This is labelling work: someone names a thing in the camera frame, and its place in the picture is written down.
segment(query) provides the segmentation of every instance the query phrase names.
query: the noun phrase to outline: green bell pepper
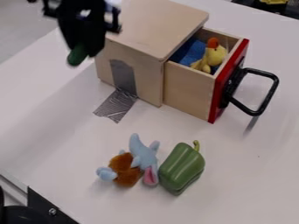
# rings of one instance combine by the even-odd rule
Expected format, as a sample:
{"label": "green bell pepper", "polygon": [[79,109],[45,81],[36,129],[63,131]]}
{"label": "green bell pepper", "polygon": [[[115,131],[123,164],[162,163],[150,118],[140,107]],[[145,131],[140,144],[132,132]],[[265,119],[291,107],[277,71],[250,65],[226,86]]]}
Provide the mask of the green bell pepper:
{"label": "green bell pepper", "polygon": [[159,168],[160,184],[172,194],[181,194],[205,169],[199,142],[193,143],[194,149],[187,143],[177,144]]}

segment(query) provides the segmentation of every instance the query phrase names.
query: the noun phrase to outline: blue stuffed animal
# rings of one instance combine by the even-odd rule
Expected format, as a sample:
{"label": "blue stuffed animal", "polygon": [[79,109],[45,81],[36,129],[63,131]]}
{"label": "blue stuffed animal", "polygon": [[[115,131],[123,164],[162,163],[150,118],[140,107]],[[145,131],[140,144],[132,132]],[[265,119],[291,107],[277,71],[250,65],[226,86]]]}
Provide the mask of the blue stuffed animal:
{"label": "blue stuffed animal", "polygon": [[134,157],[131,167],[139,166],[144,171],[143,183],[147,186],[156,186],[159,182],[156,159],[159,145],[158,141],[154,141],[146,147],[137,134],[133,134],[129,139],[129,151]]}
{"label": "blue stuffed animal", "polygon": [[[131,168],[139,167],[144,171],[143,183],[147,186],[156,186],[158,184],[157,175],[157,159],[156,152],[160,143],[154,141],[149,147],[146,147],[137,134],[133,134],[129,139],[129,151],[133,156]],[[120,151],[120,155],[124,155],[125,150]],[[105,181],[113,181],[117,179],[117,173],[110,167],[101,167],[97,170],[97,175]]]}

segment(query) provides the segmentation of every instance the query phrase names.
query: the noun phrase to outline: red drawer front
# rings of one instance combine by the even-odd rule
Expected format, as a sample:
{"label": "red drawer front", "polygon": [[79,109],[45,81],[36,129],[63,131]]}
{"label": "red drawer front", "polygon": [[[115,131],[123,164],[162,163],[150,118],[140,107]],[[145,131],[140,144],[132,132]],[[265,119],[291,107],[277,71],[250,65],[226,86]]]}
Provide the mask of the red drawer front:
{"label": "red drawer front", "polygon": [[215,81],[214,93],[212,96],[212,104],[208,120],[209,123],[214,123],[217,117],[219,117],[224,110],[222,108],[219,108],[223,88],[228,78],[233,74],[235,67],[238,66],[240,60],[242,60],[242,58],[245,57],[247,53],[248,44],[249,39],[244,38],[240,43],[238,49],[232,55],[231,59],[227,61],[225,67],[222,69],[221,73],[218,75]]}

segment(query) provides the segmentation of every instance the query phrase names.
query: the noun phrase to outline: drawer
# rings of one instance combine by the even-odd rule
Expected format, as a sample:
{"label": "drawer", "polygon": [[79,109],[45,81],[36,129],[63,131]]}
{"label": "drawer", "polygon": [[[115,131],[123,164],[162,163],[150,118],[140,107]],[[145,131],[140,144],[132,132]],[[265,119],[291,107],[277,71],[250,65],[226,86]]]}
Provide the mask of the drawer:
{"label": "drawer", "polygon": [[214,75],[180,65],[171,59],[165,62],[163,102],[214,123],[221,112],[219,103],[223,87],[245,57],[249,41],[206,28],[200,28],[193,37],[204,43],[209,38],[218,38],[219,43],[228,50],[226,59]]}

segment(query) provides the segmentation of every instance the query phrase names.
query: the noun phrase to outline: wooden box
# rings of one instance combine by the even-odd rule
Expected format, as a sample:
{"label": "wooden box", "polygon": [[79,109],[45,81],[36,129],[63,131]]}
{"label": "wooden box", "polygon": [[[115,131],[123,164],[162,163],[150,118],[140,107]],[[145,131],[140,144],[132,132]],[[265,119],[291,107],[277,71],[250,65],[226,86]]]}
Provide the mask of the wooden box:
{"label": "wooden box", "polygon": [[[99,78],[157,107],[163,103],[214,123],[224,86],[245,57],[248,39],[204,28],[208,13],[165,0],[122,0],[122,32],[107,34],[96,57]],[[189,38],[219,39],[229,54],[210,75],[170,61]]]}

